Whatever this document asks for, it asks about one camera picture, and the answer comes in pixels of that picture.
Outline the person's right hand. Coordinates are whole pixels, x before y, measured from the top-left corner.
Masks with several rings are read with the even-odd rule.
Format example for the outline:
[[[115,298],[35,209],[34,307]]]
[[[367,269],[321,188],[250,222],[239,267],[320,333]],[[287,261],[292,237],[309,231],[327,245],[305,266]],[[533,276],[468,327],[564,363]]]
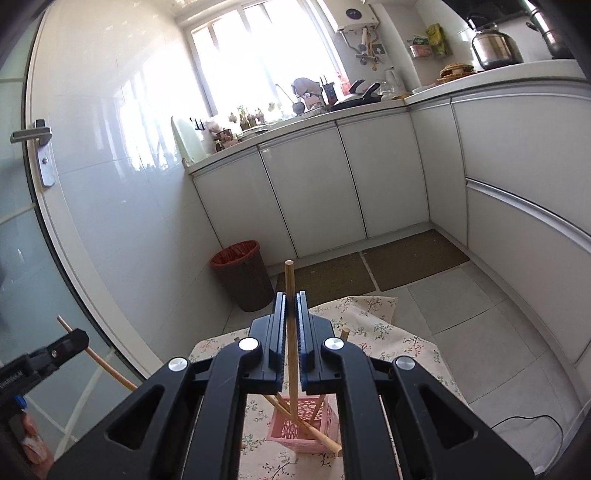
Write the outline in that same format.
[[[21,440],[24,452],[33,465],[42,465],[53,460],[52,454],[41,438],[38,427],[28,413],[20,414],[21,426],[24,430],[24,437]]]

